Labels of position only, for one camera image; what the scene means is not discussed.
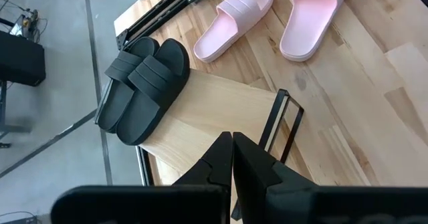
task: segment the gray floor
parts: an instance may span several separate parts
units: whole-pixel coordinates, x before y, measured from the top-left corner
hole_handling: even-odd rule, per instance
[[[51,140],[96,109],[97,92],[107,81],[103,72],[117,54],[113,21],[136,0],[10,1],[38,9],[48,19],[40,40],[47,78],[36,88],[14,84],[7,91],[7,123],[31,126],[32,131],[1,140],[13,147],[0,150],[0,215],[48,213],[60,193],[78,185],[106,185],[110,177],[113,185],[140,185],[134,148],[110,134],[103,147],[103,134],[92,120]],[[15,21],[20,13],[5,7],[0,17]],[[52,145],[15,168],[46,143]],[[7,220],[0,217],[0,223]]]

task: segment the black rectangular bracket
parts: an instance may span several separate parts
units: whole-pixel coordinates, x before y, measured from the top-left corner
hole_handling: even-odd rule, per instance
[[[17,133],[28,133],[31,132],[31,128],[25,126],[12,126],[7,125],[6,122],[6,92],[7,92],[7,81],[0,80],[0,140],[10,132]],[[11,144],[1,143],[0,148],[9,148]]]
[[[303,113],[305,111],[303,107],[301,107],[301,105],[290,96],[290,93],[287,90],[278,90],[259,141],[259,146],[262,147],[266,152],[270,153],[272,147],[274,147],[276,136],[280,130],[281,123],[284,119],[284,115],[286,114],[288,104],[290,102],[298,107],[298,112],[296,118],[294,119],[292,129],[290,130],[286,147],[284,148],[284,151],[281,155],[280,161],[283,164],[285,164],[287,161],[288,155],[296,137],[297,130],[299,129],[300,123],[302,122]],[[235,203],[231,217],[236,221],[242,219],[241,208],[239,207],[238,201]]]
[[[116,37],[118,49],[120,51],[126,50],[126,48],[132,46],[140,37],[149,36],[186,6],[196,1],[198,0],[160,0],[139,20]],[[109,79],[108,83],[104,86],[100,102],[98,103],[94,118],[95,124],[98,124],[98,119],[110,92],[111,85],[112,80]]]

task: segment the wood grain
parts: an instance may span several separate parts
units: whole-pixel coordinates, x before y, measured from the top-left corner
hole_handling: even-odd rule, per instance
[[[223,132],[258,141],[276,94],[192,70],[185,88],[142,147],[180,173]],[[284,141],[284,135],[278,138]]]
[[[157,1],[135,3],[115,21],[116,33]],[[273,92],[289,90],[306,111],[288,166],[322,185],[428,185],[428,8],[420,0],[345,0],[317,53],[303,63],[286,60],[278,50],[292,4],[275,0],[253,29],[215,62],[204,64],[193,55],[193,46],[221,1],[201,0],[187,7],[152,36],[183,43],[194,69]],[[221,86],[204,88],[228,91]],[[198,126],[202,131],[190,137],[183,130],[182,139],[171,144],[208,141],[222,128],[239,128],[194,103],[179,108],[189,111],[189,118],[177,128]],[[254,106],[242,103],[235,115],[242,124],[250,121],[247,108]],[[209,125],[196,116],[209,119]],[[286,116],[289,123],[292,118]],[[261,126],[246,127],[261,131]],[[287,128],[282,127],[284,136]],[[195,147],[173,152],[166,142],[143,147],[151,152],[162,149],[162,160],[186,167],[203,151]]]

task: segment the wooden table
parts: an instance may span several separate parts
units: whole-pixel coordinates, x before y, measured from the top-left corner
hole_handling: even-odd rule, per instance
[[[114,22],[116,34],[158,1],[137,1]],[[303,63],[279,51],[292,4],[275,0],[253,29],[205,64],[193,46],[221,1],[187,7],[152,37],[183,43],[196,70],[289,90],[306,111],[287,165],[321,185],[428,185],[428,8],[420,0],[345,0],[317,53]],[[169,164],[183,161],[168,156]],[[183,174],[184,166],[191,165],[175,169]]]

